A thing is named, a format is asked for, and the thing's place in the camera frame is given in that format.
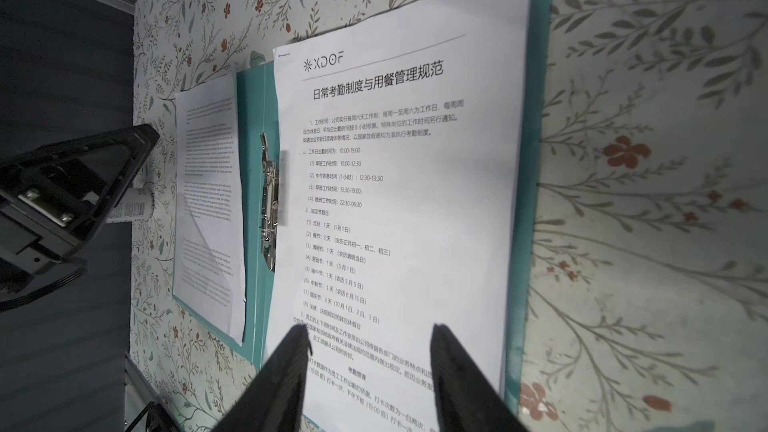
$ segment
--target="folder clip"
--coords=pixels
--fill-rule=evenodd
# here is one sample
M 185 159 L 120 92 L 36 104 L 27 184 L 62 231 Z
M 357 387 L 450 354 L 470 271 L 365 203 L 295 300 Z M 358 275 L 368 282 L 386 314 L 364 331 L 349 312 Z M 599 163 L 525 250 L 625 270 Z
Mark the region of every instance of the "folder clip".
M 264 188 L 261 193 L 261 253 L 266 266 L 275 271 L 275 244 L 277 240 L 277 188 L 280 174 L 277 164 L 270 160 L 266 136 L 261 134 L 261 166 L 264 168 Z

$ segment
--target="floral wallpaper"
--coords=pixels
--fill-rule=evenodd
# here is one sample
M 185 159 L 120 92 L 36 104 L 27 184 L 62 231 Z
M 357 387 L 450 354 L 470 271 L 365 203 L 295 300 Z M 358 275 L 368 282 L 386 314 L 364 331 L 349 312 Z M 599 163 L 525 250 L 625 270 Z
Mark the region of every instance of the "floral wallpaper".
M 256 371 L 170 294 L 174 94 L 410 1 L 139 0 L 134 121 L 161 138 L 130 354 L 186 430 Z M 553 0 L 519 410 L 534 432 L 765 429 L 766 25 L 768 0 Z

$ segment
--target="white paper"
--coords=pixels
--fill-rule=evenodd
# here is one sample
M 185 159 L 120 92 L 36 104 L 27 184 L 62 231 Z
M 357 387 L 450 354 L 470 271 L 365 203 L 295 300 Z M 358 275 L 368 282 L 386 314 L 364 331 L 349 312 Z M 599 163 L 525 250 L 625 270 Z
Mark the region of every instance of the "white paper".
M 235 74 L 176 95 L 174 295 L 239 344 L 245 327 Z
M 303 411 L 328 432 L 437 430 L 435 323 L 499 388 L 528 8 L 420 0 L 276 50 L 266 347 L 307 323 Z

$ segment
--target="dark gray wall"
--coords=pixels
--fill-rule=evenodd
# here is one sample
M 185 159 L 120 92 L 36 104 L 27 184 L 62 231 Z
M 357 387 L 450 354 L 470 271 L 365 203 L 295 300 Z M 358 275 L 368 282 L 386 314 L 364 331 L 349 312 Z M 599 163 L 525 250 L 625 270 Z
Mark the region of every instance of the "dark gray wall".
M 130 126 L 132 28 L 92 0 L 0 0 L 0 156 Z M 79 256 L 84 277 L 0 314 L 0 432 L 124 428 L 130 225 Z

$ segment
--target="teal folder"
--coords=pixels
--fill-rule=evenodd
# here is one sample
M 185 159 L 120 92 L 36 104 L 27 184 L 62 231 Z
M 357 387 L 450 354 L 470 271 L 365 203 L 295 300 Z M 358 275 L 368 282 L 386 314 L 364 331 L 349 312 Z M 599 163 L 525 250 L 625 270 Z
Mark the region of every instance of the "teal folder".
M 244 252 L 245 252 L 245 330 L 243 343 L 238 344 L 190 308 L 176 295 L 177 302 L 221 341 L 260 368 L 264 354 L 266 321 L 270 314 L 274 272 L 268 269 L 261 254 L 261 189 L 264 174 L 261 168 L 261 138 L 266 134 L 270 158 L 277 161 L 280 138 L 277 129 L 277 94 L 272 62 L 238 72 L 237 127 L 240 143 L 240 181 L 243 186 Z
M 518 190 L 514 211 L 512 252 L 509 269 L 507 315 L 507 366 L 504 399 L 517 411 L 520 399 L 525 312 L 528 307 L 533 223 L 536 209 L 539 142 L 542 136 L 544 76 L 549 42 L 549 8 L 552 0 L 532 0 L 528 25 L 525 98 L 518 168 Z M 264 362 L 266 323 L 269 320 L 274 272 L 261 254 L 260 214 L 264 174 L 261 166 L 260 134 L 266 134 L 270 159 L 279 160 L 280 138 L 274 64 L 268 62 L 237 73 L 237 111 L 240 139 L 240 174 L 243 184 L 243 214 L 246 267 L 246 324 L 242 345 L 187 309 L 233 351 L 260 368 Z

